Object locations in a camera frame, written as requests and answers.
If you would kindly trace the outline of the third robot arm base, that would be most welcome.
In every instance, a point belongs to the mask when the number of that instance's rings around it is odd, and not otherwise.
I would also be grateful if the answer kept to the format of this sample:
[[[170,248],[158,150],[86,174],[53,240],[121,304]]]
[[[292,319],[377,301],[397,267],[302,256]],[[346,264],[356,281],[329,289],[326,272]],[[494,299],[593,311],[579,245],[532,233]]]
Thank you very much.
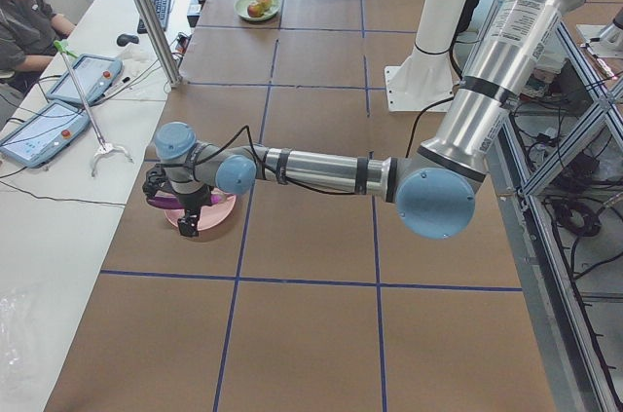
[[[622,57],[622,10],[605,25],[578,24],[584,44],[599,57]]]

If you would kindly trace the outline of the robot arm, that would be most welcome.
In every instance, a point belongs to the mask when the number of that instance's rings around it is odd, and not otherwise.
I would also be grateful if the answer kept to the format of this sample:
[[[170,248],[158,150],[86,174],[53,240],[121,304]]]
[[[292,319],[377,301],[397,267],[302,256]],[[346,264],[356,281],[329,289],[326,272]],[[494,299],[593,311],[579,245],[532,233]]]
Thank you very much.
[[[449,59],[469,0],[280,0],[264,30],[201,18],[187,118],[156,154],[193,236],[212,190],[257,180],[375,195],[429,239],[461,232],[486,155],[565,14],[586,0],[499,0],[462,78]]]

